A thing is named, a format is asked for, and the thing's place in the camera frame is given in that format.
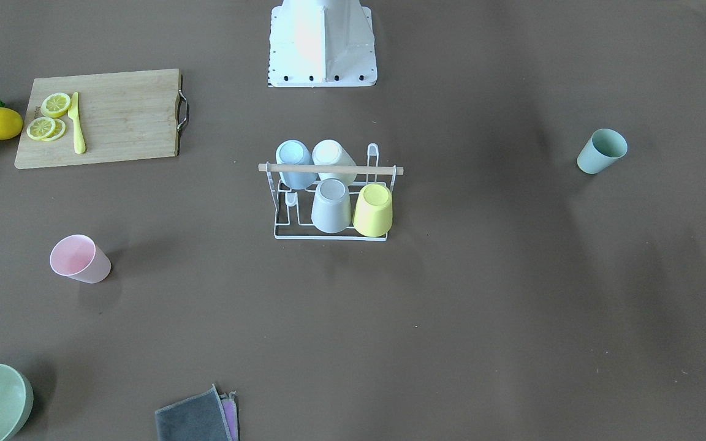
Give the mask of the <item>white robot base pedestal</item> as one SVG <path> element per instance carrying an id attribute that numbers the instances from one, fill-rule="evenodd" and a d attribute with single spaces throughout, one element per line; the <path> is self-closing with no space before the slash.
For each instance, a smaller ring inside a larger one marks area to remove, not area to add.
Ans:
<path id="1" fill-rule="evenodd" d="M 267 84 L 274 88 L 374 86 L 372 12 L 359 1 L 284 1 L 271 10 Z"/>

